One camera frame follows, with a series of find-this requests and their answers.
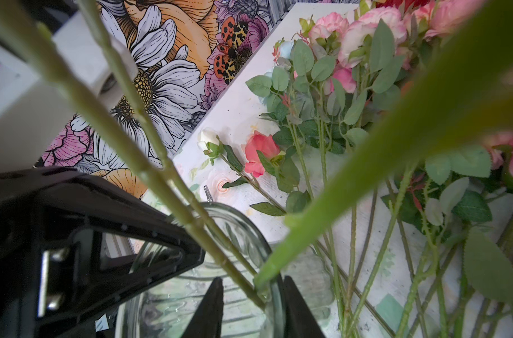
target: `artificial flower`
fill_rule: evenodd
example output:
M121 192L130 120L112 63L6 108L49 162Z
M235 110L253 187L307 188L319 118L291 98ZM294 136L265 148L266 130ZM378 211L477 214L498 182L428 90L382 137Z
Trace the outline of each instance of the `artificial flower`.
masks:
M425 37L446 36L471 17L485 0L443 0L436 5Z
M401 19L401 13L394 7L380 7L368 11L360 19L352 23L341 42L338 60L345 68L352 68L360 63L362 56L350 58L350 53L357 50L364 44L367 35L373 37L380 20L392 30L395 45L399 45L407 38L407 29Z
M42 154L44 166L74 166L84 155L93 154L90 127L76 132L72 129L71 122L65 125Z
M186 46L179 48L171 62L165 61L176 37L174 21L169 19L161 25L159 8L155 5L149 6L139 22L134 42L129 44L117 20L109 11L103 8L101 18L105 27L117 40L127 46L130 45L131 54L138 66L138 75L134 80L138 93L163 145L170 148L173 154L175 139L185 136L185 128L181 123L192 118L187 109L196 107L198 102L196 96L187 88L195 85L200 76L196 65L184 59L187 55ZM157 158L125 97L111 110L111 114L144 154L149 154L150 159ZM81 116L77 116L71 125L74 131L79 131L88 124ZM94 134L94 145L94 157L102 165L108 165L111 169L125 165L97 133Z
M245 157L247 163L245 164L245 172L252 174L254 177L260 177L264 174L264 166L260 162L257 150L260 150L267 159L272 159L279 154L281 149L275 144L272 135L264 136L260 132L255 131L247 141L245 146Z
M352 78L352 69L336 67L336 71L332 75L333 78L337 79L346 92L353 93L356 90L356 81ZM331 91L334 91L333 82L331 84Z

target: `green stem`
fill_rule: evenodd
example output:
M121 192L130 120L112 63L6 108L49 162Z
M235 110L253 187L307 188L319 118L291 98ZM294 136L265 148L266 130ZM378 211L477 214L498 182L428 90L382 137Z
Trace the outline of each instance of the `green stem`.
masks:
M371 199L371 212L369 213L369 224L368 224L368 233L365 236L364 247L361 250L360 261L358 262L358 267L356 267L355 278L352 280L352 284L355 286L358 283L358 278L360 277L361 268L364 265L365 255L368 252L369 240L371 238L371 231L373 230L373 220L375 219L375 208L377 206L377 197L378 191L373 190L373 198Z
M412 324L411 329L409 330L409 334L407 335L408 338L412 338L414 336L416 328L418 328L418 325L420 324L420 318L424 316L424 313L429 306L429 302L431 301L431 299L433 298L433 295L435 294L435 292L437 290L437 283L440 280L442 280L446 269L448 268L448 266L450 265L450 262L452 261L452 259L454 258L454 255L456 254L457 248L458 248L458 245L457 244L454 245L450 249L449 253L446 255L446 258L444 259L442 268L437 273L435 280L433 281L433 284L429 288L428 294L426 295L426 298L424 299L424 303L422 303L422 311L418 312L418 315L417 315L414 323Z
M26 60L38 74L57 88L73 110L79 112L107 144L114 148L132 172L152 188L159 200L172 210L174 217L185 225L187 233L212 255L217 264L225 269L234 282L238 283L248 298L260 308L264 308L264 302L251 284L228 260L203 226L194 219L192 212L166 184L161 173L151 165L146 155L125 134L102 103L76 79L51 41L38 32L25 12L11 0L0 0L0 42Z
M395 203L395 196L394 196L394 192L392 189L392 185L390 184L390 180L387 179L385 182L386 182L386 186L388 187L388 193L390 194L390 199L391 199L392 203ZM399 232L401 234L401 241L403 243L403 250L405 251L405 260L407 261L407 267L409 268L409 273L411 275L411 283L412 283L415 278L415 267L414 267L414 264L412 263L411 251L409 249L409 242L407 241L407 235L405 233L405 228L403 227L403 222L400 220L397 220L397 224L399 226ZM422 312L422 304L420 302L420 294L418 293L418 291L416 291L415 301L416 301L416 309L418 310L418 313L421 313ZM420 323L422 324L422 336L424 338L428 338L429 337L428 328L426 327L424 316L420 317Z
M200 205L191 190L187 187L185 182L179 176L179 173L175 170L172 160L168 157L168 151L163 144L161 137L159 136L155 126L153 126L152 120L145 111L144 101L136 90L131 77L125 69L125 64L119 55L118 51L115 50L111 44L110 35L106 31L101 18L99 17L97 10L97 3L95 0L78 0L79 8L85 19L86 24L93 36L95 42L101 47L102 53L106 58L115 79L120 84L120 87L127 98L127 101L131 105L134 111L134 116L138 120L142 127L145 136L149 139L153 149L157 152L158 158L161 160L163 165L163 173L165 179L171 179L174 185L178 188L181 195L189 202L193 209L202 217L208 228L212 233L217 235L227 248L234 254L234 256L240 261L240 263L247 268L247 270L256 275L255 269L247 262L244 256L239 250L232 244L230 239L221 231L215 221L209 217L206 209Z
M384 254L386 253L386 250L388 249L388 243L390 242L390 237L392 236L392 231L394 229L395 221L397 220L397 215L399 214L399 208L401 208L401 205L403 203L403 198L405 197L405 192L407 191L407 187L410 184L411 176L412 176L412 173L415 171L415 167L416 167L416 164L412 165L412 166L408 166L405 169L405 172L403 174L403 179L401 181L401 185L399 186L399 193L397 195L397 201L393 208L392 217L390 218L390 222L388 223L388 229L386 230L386 234L384 235L384 240L382 241L381 249L379 250L379 253L377 254L377 260L375 261L375 265L373 266L373 269L371 270L371 274L369 275L368 282L366 283L366 285L364 287L364 292L361 294L360 302L358 303L358 306L356 306L356 310L355 310L354 314L352 315L352 321L348 326L347 335L349 335L350 332L352 331L352 329L354 328L354 323L358 320L358 317L360 316L360 313L364 306L364 302L368 298L369 291L371 290L373 282L375 281L375 277L377 277L378 270L381 267L382 259L384 258Z

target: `white daisy petal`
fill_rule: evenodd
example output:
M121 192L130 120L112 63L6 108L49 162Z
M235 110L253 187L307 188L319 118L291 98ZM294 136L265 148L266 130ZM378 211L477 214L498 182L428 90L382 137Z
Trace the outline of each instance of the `white daisy petal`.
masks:
M158 29L146 34L132 48L131 55L139 67L151 67L166 58L173 44L174 40L172 40L172 44L169 43L166 31Z
M168 131L168 128L166 128L166 125L163 122L162 118L153 114L150 114L149 117L152 119L153 126L155 126L155 129L157 129L157 132L161 137L162 144L164 144L167 148L173 148L176 144L176 141L174 141L174 138ZM156 152L153 150L153 147L151 148L152 154L156 154Z
M70 127L73 132L81 132L88 126L89 123L82 117L82 115L77 115L71 122Z
M170 101L177 103L183 108L194 108L198 104L196 96L193 93L172 83L166 83L160 88L156 88L155 93L168 98Z
M164 120L168 130L170 130L170 133L174 135L174 137L181 139L185 135L185 129L177 119L165 117Z
M125 35L123 35L123 32L121 31L121 28L116 21L116 18L109 11L102 8L101 19L108 33L112 35L116 40L121 42L124 46L126 46L127 40L125 39Z
M170 101L168 98L155 97L153 98L152 104L157 108L157 112L162 116L168 116L180 121L188 121L192 118L190 112Z
M174 60L178 60L178 59L185 60L187 58L187 55L189 55L189 47L187 47L187 45L184 44L183 46L181 46L178 49L178 52L176 53Z
M200 71L196 64L183 60L173 60L165 66L159 68L153 76L152 82L156 87L161 87L166 83L172 83L184 88L189 88L200 79Z
M149 32L156 30L161 25L161 11L157 6L148 7L144 17L138 23L138 32L133 45L137 44Z
M93 134L93 157L105 166L116 156L114 150L95 132Z

